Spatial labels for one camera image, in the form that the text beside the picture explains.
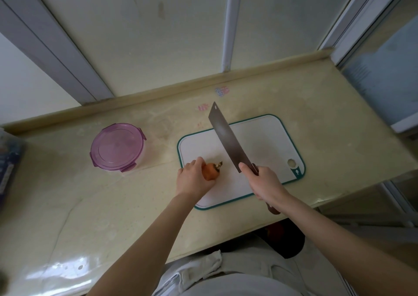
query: forearm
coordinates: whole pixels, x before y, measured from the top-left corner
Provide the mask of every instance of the forearm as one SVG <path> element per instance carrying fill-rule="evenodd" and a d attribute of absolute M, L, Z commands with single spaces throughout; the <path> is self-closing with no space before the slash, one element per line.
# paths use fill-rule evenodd
<path fill-rule="evenodd" d="M 412 295 L 418 290 L 415 270 L 369 246 L 299 199 L 289 195 L 275 208 L 314 242 L 359 295 Z"/>
<path fill-rule="evenodd" d="M 174 197 L 140 238 L 107 270 L 88 296 L 151 295 L 180 228 L 195 202 Z"/>

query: person's left arm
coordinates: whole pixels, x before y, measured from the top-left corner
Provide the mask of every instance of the person's left arm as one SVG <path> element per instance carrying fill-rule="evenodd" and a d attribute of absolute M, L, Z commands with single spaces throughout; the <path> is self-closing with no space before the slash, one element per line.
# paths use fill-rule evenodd
<path fill-rule="evenodd" d="M 154 292 L 187 215 L 213 187 L 202 175 L 203 158 L 179 169 L 175 197 L 140 238 L 103 274 L 87 296 L 131 296 Z"/>

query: cutting board handle hole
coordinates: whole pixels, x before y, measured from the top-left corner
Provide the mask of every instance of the cutting board handle hole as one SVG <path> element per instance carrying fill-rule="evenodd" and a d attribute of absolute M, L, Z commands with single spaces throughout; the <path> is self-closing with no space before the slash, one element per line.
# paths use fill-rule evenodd
<path fill-rule="evenodd" d="M 290 168 L 296 168 L 296 161 L 291 158 L 288 160 L 288 165 Z"/>

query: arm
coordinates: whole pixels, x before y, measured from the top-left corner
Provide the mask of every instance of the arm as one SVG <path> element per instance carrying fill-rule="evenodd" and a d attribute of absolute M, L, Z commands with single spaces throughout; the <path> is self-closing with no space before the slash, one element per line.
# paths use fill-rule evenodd
<path fill-rule="evenodd" d="M 290 195 L 268 167 L 259 166 L 259 176 L 243 163 L 239 167 L 257 198 L 288 216 L 359 295 L 416 295 L 418 272 L 414 269 Z"/>
<path fill-rule="evenodd" d="M 87 296 L 151 295 L 183 222 L 213 187 L 201 157 L 179 169 L 175 197 L 140 238 L 103 274 Z"/>

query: hand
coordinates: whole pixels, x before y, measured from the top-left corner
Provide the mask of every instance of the hand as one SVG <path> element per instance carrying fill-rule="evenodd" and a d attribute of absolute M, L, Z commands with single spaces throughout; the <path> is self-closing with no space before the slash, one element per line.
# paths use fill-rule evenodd
<path fill-rule="evenodd" d="M 253 193 L 260 200 L 264 200 L 270 206 L 278 209 L 278 205 L 290 196 L 283 187 L 275 172 L 269 167 L 258 166 L 258 176 L 244 163 L 239 163 L 239 168 L 247 177 Z"/>
<path fill-rule="evenodd" d="M 205 165 L 203 158 L 187 163 L 177 172 L 175 194 L 190 196 L 196 204 L 215 184 L 215 181 L 207 181 L 202 175 L 202 166 Z"/>

